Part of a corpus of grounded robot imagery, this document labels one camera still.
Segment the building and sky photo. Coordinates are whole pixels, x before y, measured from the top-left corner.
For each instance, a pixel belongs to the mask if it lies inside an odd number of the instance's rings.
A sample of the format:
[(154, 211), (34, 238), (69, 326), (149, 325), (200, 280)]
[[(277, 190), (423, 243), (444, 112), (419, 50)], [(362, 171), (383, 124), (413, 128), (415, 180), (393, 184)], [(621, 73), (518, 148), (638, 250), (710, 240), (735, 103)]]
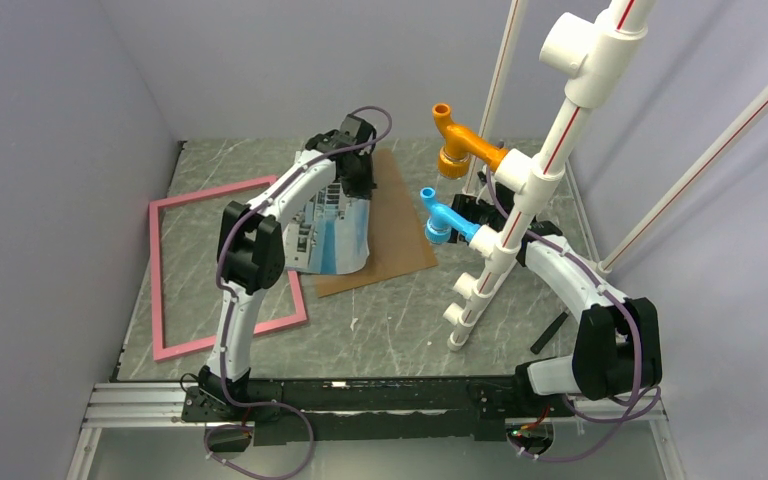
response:
[(287, 187), (276, 205), (286, 270), (348, 275), (366, 265), (369, 199), (348, 196), (341, 182), (334, 180), (316, 192), (309, 186)]

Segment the pink picture frame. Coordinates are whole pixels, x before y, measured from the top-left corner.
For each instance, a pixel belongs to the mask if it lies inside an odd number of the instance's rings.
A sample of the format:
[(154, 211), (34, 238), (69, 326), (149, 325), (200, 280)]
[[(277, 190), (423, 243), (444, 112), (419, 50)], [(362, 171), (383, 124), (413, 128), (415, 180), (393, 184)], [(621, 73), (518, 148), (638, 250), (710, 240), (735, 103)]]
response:
[[(223, 186), (212, 187), (196, 192), (167, 197), (151, 201), (148, 204), (149, 272), (151, 279), (151, 329), (152, 354), (156, 362), (169, 361), (189, 354), (209, 351), (213, 348), (215, 337), (209, 336), (191, 340), (178, 345), (167, 346), (165, 343), (165, 319), (163, 304), (163, 265), (160, 233), (160, 213), (164, 209), (180, 207), (190, 203), (224, 197), (260, 187), (268, 187), (277, 180), (275, 175), (257, 177)], [(255, 327), (255, 336), (275, 334), (292, 328), (302, 327), (309, 322), (303, 298), (300, 277), (297, 272), (288, 273), (289, 286), (295, 311), (288, 316), (259, 322)]]

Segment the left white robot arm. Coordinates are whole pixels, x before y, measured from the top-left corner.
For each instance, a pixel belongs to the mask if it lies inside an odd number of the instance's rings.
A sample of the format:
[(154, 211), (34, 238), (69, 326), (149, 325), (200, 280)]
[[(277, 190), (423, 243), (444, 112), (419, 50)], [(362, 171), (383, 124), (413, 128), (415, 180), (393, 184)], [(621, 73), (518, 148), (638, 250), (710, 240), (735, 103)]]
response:
[(239, 417), (250, 400), (251, 344), (265, 293), (285, 271), (284, 227), (332, 183), (348, 198), (370, 199), (376, 187), (372, 154), (381, 137), (353, 111), (338, 128), (308, 139), (292, 167), (264, 192), (225, 207), (215, 277), (222, 319), (197, 375), (208, 407), (221, 419)]

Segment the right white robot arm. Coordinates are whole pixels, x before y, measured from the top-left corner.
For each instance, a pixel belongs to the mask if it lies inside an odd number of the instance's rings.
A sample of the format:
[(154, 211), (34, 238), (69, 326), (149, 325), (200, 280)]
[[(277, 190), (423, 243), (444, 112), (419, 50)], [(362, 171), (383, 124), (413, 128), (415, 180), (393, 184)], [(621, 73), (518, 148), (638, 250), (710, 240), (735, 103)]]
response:
[(552, 395), (637, 399), (662, 379), (658, 313), (609, 285), (550, 221), (527, 230), (517, 262), (543, 280), (577, 323), (573, 351), (516, 367), (511, 401), (534, 415)]

